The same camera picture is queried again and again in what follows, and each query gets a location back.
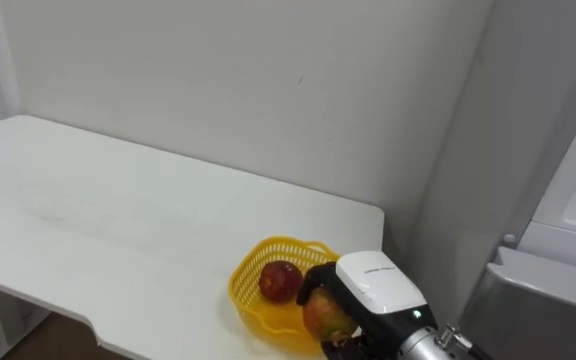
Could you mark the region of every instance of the apple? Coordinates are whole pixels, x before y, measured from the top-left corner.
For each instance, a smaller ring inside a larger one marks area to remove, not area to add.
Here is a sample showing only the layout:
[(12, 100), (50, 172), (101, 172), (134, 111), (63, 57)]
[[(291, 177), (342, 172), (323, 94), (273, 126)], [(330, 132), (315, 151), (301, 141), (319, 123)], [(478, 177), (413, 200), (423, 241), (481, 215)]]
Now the apple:
[(341, 309), (339, 304), (323, 288), (310, 293), (302, 308), (304, 326), (318, 341), (342, 342), (357, 330), (355, 321)]
[(268, 300), (286, 302), (299, 292), (304, 277), (293, 263), (273, 261), (264, 265), (259, 276), (259, 290)]

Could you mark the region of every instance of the wooden floor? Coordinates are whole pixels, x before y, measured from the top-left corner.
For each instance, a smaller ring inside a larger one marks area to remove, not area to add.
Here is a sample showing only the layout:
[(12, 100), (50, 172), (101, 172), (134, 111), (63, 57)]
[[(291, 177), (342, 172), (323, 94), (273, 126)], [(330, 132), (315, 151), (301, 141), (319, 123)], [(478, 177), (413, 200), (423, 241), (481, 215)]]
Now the wooden floor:
[(86, 325), (57, 314), (50, 316), (3, 360), (127, 360), (97, 346)]

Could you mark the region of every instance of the refrigerator door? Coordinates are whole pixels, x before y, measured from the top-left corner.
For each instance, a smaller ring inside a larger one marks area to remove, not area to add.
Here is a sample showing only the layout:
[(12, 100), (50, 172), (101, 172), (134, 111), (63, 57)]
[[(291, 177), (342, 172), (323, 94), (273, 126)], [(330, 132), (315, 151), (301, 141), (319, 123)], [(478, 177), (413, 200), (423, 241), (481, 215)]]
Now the refrigerator door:
[(500, 248), (460, 327), (495, 360), (576, 359), (576, 267)]
[(576, 266), (576, 231), (531, 221), (517, 250)]

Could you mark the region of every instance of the robotic arm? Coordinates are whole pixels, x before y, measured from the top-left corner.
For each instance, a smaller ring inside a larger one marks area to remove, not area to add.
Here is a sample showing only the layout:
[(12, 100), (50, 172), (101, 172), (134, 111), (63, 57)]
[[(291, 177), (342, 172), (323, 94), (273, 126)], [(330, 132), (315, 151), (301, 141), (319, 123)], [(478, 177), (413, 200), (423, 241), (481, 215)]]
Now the robotic arm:
[(324, 287), (351, 316), (362, 334), (337, 345), (321, 344), (335, 360), (451, 360), (455, 346), (475, 359), (491, 360), (454, 328), (437, 323), (415, 284), (380, 251), (363, 251), (308, 270), (297, 295), (303, 306)]

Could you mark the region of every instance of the fruit basket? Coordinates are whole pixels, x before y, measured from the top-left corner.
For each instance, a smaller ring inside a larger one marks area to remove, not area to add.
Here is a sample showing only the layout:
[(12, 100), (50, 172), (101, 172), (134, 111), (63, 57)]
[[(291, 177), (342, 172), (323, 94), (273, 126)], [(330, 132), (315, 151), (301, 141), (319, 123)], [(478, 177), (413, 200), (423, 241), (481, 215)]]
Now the fruit basket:
[(269, 302), (261, 295), (258, 280), (263, 266), (271, 261), (290, 261), (305, 274), (313, 265), (337, 259), (339, 255), (320, 242), (283, 236), (265, 239), (250, 251), (230, 277), (230, 299), (241, 320), (258, 337), (292, 352), (321, 353), (319, 342), (304, 327), (301, 307), (294, 299), (283, 304)]

